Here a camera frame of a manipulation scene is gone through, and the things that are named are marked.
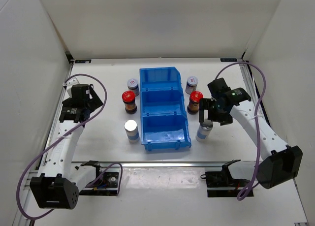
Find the red lid sauce jar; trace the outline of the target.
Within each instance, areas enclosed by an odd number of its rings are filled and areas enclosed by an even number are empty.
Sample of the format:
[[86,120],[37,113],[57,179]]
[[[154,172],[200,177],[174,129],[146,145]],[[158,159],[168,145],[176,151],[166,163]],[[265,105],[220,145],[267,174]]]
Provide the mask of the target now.
[[187,111],[190,114],[196,114],[199,111],[200,101],[203,98],[203,94],[200,91],[193,91],[189,96],[189,104]]
[[137,111],[135,94],[133,91],[125,91],[122,94],[122,100],[125,104],[125,111],[128,114],[134,114]]

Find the silver lid peppercorn jar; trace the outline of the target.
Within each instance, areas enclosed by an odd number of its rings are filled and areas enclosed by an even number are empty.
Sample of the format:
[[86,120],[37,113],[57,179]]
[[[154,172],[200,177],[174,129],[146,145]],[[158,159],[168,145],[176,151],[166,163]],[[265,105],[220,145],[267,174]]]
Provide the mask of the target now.
[[199,124],[199,128],[196,133],[196,140],[199,142],[204,142],[207,140],[210,132],[213,129],[213,122],[210,120],[206,120],[203,123]]
[[124,129],[130,143],[137,143],[139,141],[138,125],[135,120],[127,120],[124,124]]

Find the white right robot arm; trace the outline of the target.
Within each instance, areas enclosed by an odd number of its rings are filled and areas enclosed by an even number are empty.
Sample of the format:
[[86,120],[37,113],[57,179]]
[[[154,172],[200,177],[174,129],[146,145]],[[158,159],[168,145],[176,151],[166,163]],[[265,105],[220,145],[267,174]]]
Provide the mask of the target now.
[[260,147],[259,157],[262,162],[257,171],[243,161],[230,161],[222,166],[221,174],[214,177],[215,182],[222,181],[231,187],[238,181],[249,182],[255,173],[255,180],[262,187],[270,189],[297,176],[302,150],[298,146],[289,146],[254,111],[255,104],[243,88],[228,88],[213,98],[200,99],[200,124],[218,122],[220,125],[228,125],[236,120],[256,147]]

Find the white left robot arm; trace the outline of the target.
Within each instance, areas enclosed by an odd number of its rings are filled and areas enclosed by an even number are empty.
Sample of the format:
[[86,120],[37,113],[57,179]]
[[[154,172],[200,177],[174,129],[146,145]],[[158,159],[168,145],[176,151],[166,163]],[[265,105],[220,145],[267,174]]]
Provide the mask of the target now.
[[97,187],[103,181],[103,174],[94,166],[71,165],[85,122],[103,102],[92,84],[72,85],[69,94],[62,102],[57,144],[46,165],[30,181],[30,189],[42,209],[73,209],[86,185]]

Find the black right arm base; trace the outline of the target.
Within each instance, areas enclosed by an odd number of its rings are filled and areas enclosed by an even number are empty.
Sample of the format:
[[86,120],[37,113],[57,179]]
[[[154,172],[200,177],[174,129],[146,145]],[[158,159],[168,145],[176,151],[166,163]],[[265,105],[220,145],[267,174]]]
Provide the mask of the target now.
[[210,167],[200,175],[206,181],[207,197],[236,197],[252,179],[255,162],[232,160]]

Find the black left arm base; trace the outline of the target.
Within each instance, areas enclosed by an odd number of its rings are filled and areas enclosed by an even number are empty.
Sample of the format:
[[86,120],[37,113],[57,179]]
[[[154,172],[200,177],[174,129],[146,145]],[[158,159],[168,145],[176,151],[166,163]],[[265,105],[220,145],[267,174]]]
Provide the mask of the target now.
[[80,190],[84,196],[118,196],[121,190],[123,166],[114,162],[107,167],[101,166],[98,161],[88,161],[75,167],[76,170],[91,170],[88,180]]

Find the white lid dark jar right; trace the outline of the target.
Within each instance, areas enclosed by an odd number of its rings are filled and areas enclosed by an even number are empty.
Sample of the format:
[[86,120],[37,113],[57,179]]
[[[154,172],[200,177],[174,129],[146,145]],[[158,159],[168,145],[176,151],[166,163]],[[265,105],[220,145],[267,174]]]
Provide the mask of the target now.
[[196,91],[197,84],[198,84],[197,77],[195,76],[188,77],[187,82],[186,82],[185,92],[190,95],[192,92]]

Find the white lid dark jar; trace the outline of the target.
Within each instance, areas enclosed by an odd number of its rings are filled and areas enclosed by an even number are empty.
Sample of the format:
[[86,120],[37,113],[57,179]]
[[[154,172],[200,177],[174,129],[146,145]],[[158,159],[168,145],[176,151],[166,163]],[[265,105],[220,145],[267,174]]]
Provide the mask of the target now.
[[192,92],[196,91],[197,84],[198,84],[197,77],[195,76],[188,77],[187,82],[186,82],[185,92],[190,95]]
[[136,97],[139,95],[139,83],[136,79],[134,78],[129,79],[127,81],[127,87],[130,91],[133,91]]

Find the blue near storage bin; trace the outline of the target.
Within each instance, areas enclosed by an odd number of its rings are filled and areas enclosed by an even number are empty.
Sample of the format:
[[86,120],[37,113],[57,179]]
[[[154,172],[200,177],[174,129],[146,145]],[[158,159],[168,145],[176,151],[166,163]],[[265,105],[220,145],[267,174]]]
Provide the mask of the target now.
[[146,151],[190,148],[187,116],[180,113],[142,116],[141,144]]

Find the blue storage bin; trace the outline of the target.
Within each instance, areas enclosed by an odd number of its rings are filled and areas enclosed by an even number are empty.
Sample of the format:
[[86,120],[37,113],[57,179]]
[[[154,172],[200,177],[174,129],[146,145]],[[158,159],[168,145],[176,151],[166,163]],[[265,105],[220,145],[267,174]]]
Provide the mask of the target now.
[[141,68],[140,90],[181,90],[181,76],[176,67]]
[[180,113],[142,116],[141,144],[146,151],[190,148],[187,116]]
[[144,90],[140,92],[140,117],[183,115],[185,111],[182,90]]

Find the blue far storage bin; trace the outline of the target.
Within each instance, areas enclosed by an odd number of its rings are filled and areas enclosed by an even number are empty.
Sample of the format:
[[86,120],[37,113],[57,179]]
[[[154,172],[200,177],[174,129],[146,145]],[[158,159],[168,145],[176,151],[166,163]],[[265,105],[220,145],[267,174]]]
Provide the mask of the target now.
[[181,76],[176,67],[141,68],[140,90],[181,90]]

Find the blue middle storage bin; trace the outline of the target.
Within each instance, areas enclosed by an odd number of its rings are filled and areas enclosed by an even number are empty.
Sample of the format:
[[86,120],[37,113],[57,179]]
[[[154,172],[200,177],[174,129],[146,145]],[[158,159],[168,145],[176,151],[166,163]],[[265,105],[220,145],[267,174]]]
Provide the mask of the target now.
[[144,90],[140,92],[140,117],[183,115],[185,111],[182,90]]

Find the white lid dark jar left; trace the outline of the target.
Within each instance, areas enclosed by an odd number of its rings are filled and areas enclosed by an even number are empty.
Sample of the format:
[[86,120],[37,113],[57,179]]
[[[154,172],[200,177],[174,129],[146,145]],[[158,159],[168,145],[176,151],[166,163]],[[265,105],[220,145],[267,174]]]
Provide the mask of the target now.
[[139,95],[139,83],[136,79],[134,78],[129,79],[127,81],[127,87],[130,91],[133,91],[136,97]]

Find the aluminium table edge rail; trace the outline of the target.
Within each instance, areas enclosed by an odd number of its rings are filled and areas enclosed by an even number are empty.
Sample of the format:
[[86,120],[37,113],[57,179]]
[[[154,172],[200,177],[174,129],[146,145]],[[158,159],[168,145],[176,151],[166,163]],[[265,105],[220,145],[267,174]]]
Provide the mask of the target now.
[[124,168],[150,168],[150,167],[221,167],[228,161],[122,161]]

